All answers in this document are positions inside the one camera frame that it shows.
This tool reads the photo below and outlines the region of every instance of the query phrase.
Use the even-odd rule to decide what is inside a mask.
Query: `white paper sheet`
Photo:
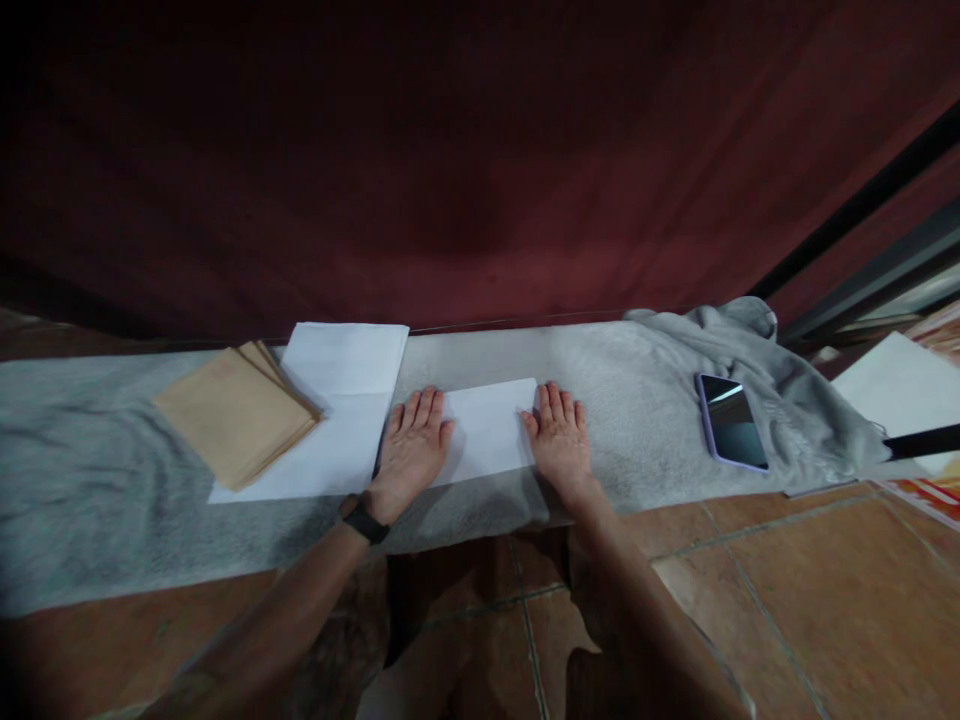
[[[885,337],[832,384],[890,437],[960,423],[960,370],[900,333]],[[952,456],[928,455],[916,462],[937,475]]]
[[[409,328],[299,323],[280,365],[324,420],[253,485],[211,504],[346,495],[370,482]]]
[[[536,397],[533,378],[444,393],[444,419],[457,425],[434,487],[533,465],[520,411]]]

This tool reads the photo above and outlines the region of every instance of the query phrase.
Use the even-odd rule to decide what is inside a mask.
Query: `hand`
[[[432,385],[418,390],[406,407],[393,409],[380,455],[380,473],[367,488],[367,511],[392,525],[414,499],[437,479],[453,435],[443,419],[443,393]]]
[[[540,474],[554,487],[567,509],[586,497],[597,484],[590,469],[587,410],[573,402],[555,382],[540,385],[540,422],[521,413],[530,435],[530,447]]]

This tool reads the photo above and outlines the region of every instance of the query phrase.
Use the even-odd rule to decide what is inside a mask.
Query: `purple phone case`
[[[710,411],[707,409],[707,393],[703,389],[703,378],[712,377],[717,378],[717,380],[726,380],[727,382],[735,382],[738,385],[743,387],[743,396],[747,399],[747,407],[750,408],[750,415],[756,421],[756,414],[753,412],[753,405],[750,402],[750,396],[747,394],[747,386],[737,380],[732,378],[720,377],[719,375],[710,375],[709,373],[697,373],[697,394],[700,395],[700,414],[703,415],[703,430],[707,436],[707,448],[710,450],[710,454],[713,456],[714,460],[722,462],[726,465],[736,465],[737,467],[746,468],[747,470],[753,470],[754,472],[763,473],[764,475],[769,475],[770,470],[764,470],[763,468],[755,467],[754,465],[746,465],[745,463],[738,463],[733,460],[727,460],[724,457],[720,457],[717,453],[717,443],[713,439],[713,424],[710,422]],[[760,438],[760,446],[763,447],[763,438]],[[767,454],[767,449],[763,449],[763,454]],[[767,457],[767,464],[770,463],[770,458]]]

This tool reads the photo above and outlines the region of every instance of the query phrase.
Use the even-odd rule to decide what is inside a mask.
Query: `finger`
[[[420,391],[417,390],[407,401],[407,407],[403,410],[403,423],[400,427],[406,430],[413,426],[413,421],[417,417],[417,408],[420,407]]]
[[[551,382],[547,385],[547,389],[550,391],[550,412],[553,413],[553,419],[556,422],[564,422],[566,418],[563,417],[563,403],[560,402],[560,387],[555,382]]]
[[[427,420],[427,426],[434,430],[439,430],[442,421],[443,393],[438,390],[433,396],[433,406],[430,408],[430,418]]]
[[[587,431],[587,406],[582,402],[577,403],[577,427],[583,432]]]
[[[542,420],[553,420],[553,411],[550,410],[550,395],[547,392],[546,385],[537,385],[540,391],[540,418]]]
[[[537,433],[540,430],[540,428],[537,426],[537,419],[524,410],[522,413],[520,413],[520,421],[523,423],[523,427],[526,428],[527,435],[530,436],[530,439],[536,440]]]
[[[403,403],[393,406],[393,412],[390,413],[390,425],[387,428],[387,437],[396,435],[400,429],[400,422],[403,420]]]
[[[576,421],[576,414],[573,410],[573,395],[564,390],[560,393],[560,402],[563,403],[563,417],[568,423],[573,425]]]
[[[433,385],[428,385],[420,396],[420,407],[417,408],[417,417],[413,421],[414,427],[425,427],[430,417],[430,408],[433,407],[433,394],[436,392]]]
[[[450,438],[453,437],[453,431],[456,429],[456,426],[456,420],[448,420],[440,426],[440,449],[443,452],[446,452],[447,448],[450,447]]]

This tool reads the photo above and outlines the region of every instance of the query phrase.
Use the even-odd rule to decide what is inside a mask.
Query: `left hand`
[[[432,385],[397,405],[390,416],[380,455],[380,473],[367,488],[367,511],[392,525],[416,497],[437,479],[453,435],[443,420],[443,393]]]

